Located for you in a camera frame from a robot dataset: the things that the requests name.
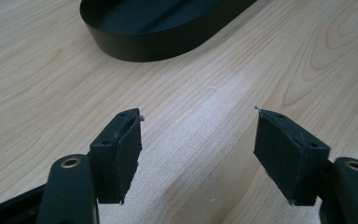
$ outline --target tabletop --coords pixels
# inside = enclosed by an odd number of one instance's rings
[[[0,0],[0,203],[86,154],[140,108],[143,151],[102,223],[320,223],[253,151],[257,110],[286,115],[358,159],[358,0],[259,0],[206,43],[152,63],[104,54],[80,0]]]

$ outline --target dark object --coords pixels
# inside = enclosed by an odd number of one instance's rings
[[[259,109],[255,155],[290,204],[323,200],[322,223],[358,223],[358,160],[329,161],[330,147],[286,116]]]
[[[124,203],[130,189],[142,150],[141,120],[138,109],[115,116],[88,156],[57,160],[46,185],[1,203],[0,223],[99,223],[97,199]]]
[[[132,62],[168,59],[201,45],[256,0],[82,0],[98,46]]]

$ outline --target black tray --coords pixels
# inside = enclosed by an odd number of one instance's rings
[[[112,57],[150,62],[204,43],[256,0],[82,0],[80,14]]]

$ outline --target wood grain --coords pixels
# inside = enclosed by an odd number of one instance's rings
[[[144,150],[102,223],[320,223],[253,155],[257,111],[295,120],[358,159],[358,0],[259,0],[197,49],[154,63],[102,53],[79,0],[0,0],[0,202],[87,153],[139,107]]]

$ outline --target wooden table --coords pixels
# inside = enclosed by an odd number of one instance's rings
[[[96,46],[80,0],[0,0],[0,202],[85,154],[139,107],[144,149],[124,205],[102,223],[319,223],[253,154],[257,110],[358,159],[358,0],[259,0],[197,49],[154,63]]]

